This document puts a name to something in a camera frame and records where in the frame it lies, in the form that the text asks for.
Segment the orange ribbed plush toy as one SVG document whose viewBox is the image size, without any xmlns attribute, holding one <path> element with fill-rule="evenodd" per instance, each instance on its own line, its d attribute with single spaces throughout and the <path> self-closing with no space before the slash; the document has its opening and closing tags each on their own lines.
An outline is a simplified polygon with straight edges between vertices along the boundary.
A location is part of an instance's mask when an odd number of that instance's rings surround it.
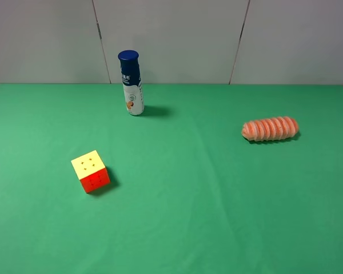
<svg viewBox="0 0 343 274">
<path fill-rule="evenodd" d="M 248 141 L 263 142 L 293 138 L 299 130 L 295 119 L 279 116 L 246 122 L 241 134 Z"/>
</svg>

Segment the green table cloth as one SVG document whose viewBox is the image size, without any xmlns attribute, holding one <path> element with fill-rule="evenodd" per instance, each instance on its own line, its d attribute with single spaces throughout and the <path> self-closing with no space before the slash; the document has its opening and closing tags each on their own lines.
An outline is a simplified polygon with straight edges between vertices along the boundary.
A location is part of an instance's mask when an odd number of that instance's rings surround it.
<svg viewBox="0 0 343 274">
<path fill-rule="evenodd" d="M 143 91 L 0 84 L 0 273 L 343 273 L 343 86 Z M 242 136 L 279 116 L 295 137 Z"/>
</svg>

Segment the blue capped white bottle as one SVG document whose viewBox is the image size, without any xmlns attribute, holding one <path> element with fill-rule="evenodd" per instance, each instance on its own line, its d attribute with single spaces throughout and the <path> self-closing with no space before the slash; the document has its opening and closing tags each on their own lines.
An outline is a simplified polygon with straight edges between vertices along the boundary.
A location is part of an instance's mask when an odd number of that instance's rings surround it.
<svg viewBox="0 0 343 274">
<path fill-rule="evenodd" d="M 118 54 L 126 108 L 134 116 L 141 115 L 144 111 L 138 57 L 139 54 L 134 50 L 125 50 Z"/>
</svg>

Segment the yellow and red puzzle cube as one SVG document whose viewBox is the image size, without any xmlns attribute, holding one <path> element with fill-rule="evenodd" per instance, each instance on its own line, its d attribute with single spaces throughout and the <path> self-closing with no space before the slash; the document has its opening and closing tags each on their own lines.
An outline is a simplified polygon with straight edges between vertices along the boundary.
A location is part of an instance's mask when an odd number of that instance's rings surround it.
<svg viewBox="0 0 343 274">
<path fill-rule="evenodd" d="M 87 194 L 111 183 L 107 168 L 96 150 L 71 160 L 71 164 Z"/>
</svg>

